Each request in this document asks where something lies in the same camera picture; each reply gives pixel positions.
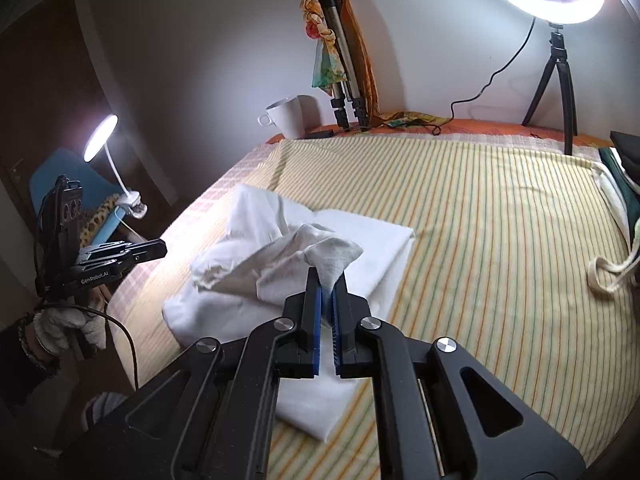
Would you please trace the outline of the left gloved hand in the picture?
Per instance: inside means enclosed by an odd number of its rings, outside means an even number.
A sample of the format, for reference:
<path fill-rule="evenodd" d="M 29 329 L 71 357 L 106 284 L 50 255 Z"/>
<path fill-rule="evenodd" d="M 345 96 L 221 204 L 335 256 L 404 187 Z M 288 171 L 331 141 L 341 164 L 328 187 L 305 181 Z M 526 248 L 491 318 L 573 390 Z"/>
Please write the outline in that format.
<path fill-rule="evenodd" d="M 72 330 L 79 330 L 93 350 L 106 348 L 104 319 L 93 313 L 54 307 L 36 313 L 32 324 L 40 346 L 51 356 L 60 356 L 70 348 L 68 334 Z"/>

